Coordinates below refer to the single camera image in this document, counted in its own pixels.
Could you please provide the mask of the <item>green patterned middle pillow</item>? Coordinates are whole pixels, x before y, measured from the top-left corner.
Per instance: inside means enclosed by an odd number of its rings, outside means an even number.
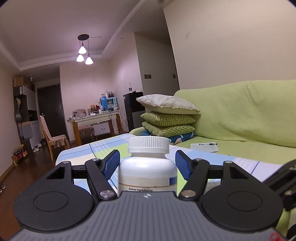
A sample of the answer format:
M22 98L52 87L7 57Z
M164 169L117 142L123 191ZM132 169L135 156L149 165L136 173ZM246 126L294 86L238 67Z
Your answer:
M140 116L143 120L156 126L168 127L178 125L188 125L195 122L195 119L186 114L166 114L148 112Z

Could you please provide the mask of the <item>three bulb ceiling lamp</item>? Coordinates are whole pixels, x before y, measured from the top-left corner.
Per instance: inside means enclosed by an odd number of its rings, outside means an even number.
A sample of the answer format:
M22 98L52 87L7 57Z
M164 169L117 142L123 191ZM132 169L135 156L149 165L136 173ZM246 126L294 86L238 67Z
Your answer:
M90 36L88 34L81 34L77 38L79 41L79 49L78 49L78 55L76 57L76 62L78 63L84 62L85 65L92 65L94 61L89 52Z

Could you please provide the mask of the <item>dark shoes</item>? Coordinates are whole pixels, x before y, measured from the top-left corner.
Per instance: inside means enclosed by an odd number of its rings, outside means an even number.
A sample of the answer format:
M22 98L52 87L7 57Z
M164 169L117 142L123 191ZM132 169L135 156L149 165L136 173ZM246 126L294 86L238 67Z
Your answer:
M3 184L0 184L0 193L2 193L3 192L3 190L6 188L6 186L5 185L3 185Z

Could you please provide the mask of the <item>white booklet with pen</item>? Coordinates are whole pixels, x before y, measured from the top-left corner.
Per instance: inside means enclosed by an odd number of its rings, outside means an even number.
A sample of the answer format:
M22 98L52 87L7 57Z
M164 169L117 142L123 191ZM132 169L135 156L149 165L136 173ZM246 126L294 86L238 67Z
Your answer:
M190 148L208 153L215 153L219 151L217 143L194 143L190 145Z

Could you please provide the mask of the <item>white pill bottle blue label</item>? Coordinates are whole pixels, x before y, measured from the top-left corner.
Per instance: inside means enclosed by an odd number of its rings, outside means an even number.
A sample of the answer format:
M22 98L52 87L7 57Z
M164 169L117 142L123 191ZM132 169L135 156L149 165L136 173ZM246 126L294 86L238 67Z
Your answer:
M178 171L166 158L170 151L168 138L135 136L128 139L130 157L118 167L118 191L129 192L177 191Z

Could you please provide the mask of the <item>green covered sofa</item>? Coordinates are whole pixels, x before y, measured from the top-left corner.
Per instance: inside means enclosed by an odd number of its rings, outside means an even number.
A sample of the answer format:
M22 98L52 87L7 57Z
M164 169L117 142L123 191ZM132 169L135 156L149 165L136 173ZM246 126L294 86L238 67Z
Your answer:
M173 96L200 111L194 137L177 146L216 142L219 153L265 163L295 159L295 81L250 80L201 89L183 89Z

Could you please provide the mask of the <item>blue toaster oven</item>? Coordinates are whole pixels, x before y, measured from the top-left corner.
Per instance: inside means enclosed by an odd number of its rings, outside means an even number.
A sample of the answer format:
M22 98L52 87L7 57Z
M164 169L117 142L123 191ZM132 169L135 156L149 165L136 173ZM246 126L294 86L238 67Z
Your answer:
M116 97L107 98L107 106L109 109L118 108L117 98Z

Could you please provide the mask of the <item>group of sauce bottles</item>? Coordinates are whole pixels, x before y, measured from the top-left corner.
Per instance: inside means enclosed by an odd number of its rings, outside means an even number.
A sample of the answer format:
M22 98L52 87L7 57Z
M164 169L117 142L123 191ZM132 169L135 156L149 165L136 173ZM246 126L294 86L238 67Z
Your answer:
M13 150L11 154L11 161L15 166L18 166L19 162L22 161L28 155L24 144Z

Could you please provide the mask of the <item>blue patterned bottom cushion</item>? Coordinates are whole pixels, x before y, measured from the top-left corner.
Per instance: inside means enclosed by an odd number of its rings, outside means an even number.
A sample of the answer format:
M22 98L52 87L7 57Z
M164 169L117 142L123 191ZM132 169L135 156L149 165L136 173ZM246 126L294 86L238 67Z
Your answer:
M143 130L140 133L141 136L150 136L151 134L147 131L147 130ZM186 134L182 134L182 135L177 135L177 136L173 136L173 137L169 137L169 141L171 145L176 145L178 143L181 142L185 142L187 140L190 140L194 137L194 133L186 133Z

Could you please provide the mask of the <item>cluttered wooden side table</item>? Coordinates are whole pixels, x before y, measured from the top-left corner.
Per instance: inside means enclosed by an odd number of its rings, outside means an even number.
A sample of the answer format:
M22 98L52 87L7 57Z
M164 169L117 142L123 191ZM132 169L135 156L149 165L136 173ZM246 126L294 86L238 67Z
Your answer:
M93 115L93 116L85 116L82 118L71 118L68 119L67 122L69 122L74 130L74 137L75 137L75 142L77 146L81 146L81 137L79 134L79 127L81 126L89 126L89 125L95 125L99 123L104 123L108 122L109 125L109 130L111 136L115 136L114 128L113 128L113 123L112 123L112 118L116 118L116 125L117 125L117 130L118 133L123 132L123 127L121 124L121 119L120 119L120 112L119 110L114 110L114 111L103 111L102 113Z

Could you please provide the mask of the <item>green patterned lower pillow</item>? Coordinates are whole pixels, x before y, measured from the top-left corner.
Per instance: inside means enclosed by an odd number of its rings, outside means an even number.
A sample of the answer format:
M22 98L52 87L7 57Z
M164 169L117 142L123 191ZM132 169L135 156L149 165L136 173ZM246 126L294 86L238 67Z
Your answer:
M142 123L142 126L153 136L166 138L183 135L195 131L195 128L191 125L156 126L152 123L145 121Z

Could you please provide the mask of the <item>green patterned pillow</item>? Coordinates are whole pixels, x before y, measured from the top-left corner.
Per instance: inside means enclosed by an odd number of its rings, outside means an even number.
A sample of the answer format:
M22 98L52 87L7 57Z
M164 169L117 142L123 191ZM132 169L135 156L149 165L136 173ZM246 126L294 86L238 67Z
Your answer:
M195 119L186 114L166 114L148 112L140 116L143 120L156 126L168 127L178 125L188 125L195 122Z
M152 123L145 121L142 123L142 126L153 136L166 138L183 135L195 131L195 128L191 125L156 126Z

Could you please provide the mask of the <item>dark entrance door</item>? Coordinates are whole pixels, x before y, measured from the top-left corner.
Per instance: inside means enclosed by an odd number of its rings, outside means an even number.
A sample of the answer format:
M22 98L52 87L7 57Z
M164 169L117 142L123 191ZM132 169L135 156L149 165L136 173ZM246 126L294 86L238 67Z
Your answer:
M51 136L68 136L60 84L38 88L37 96L40 115L44 117Z

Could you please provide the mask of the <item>beige embroidered top pillow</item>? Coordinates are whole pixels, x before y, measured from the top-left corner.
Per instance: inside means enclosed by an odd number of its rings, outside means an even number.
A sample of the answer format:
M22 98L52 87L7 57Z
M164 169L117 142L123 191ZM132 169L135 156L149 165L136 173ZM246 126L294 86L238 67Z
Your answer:
M149 94L137 97L137 101L149 111L164 114L198 114L200 111L191 102L180 97Z

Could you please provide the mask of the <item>tall black white cabinet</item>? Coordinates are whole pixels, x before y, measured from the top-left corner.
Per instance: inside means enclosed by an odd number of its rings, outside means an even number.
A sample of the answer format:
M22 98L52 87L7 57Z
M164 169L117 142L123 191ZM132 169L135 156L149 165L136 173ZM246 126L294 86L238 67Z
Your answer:
M13 79L15 121L18 126L20 141L27 149L36 151L42 140L35 85L30 78Z

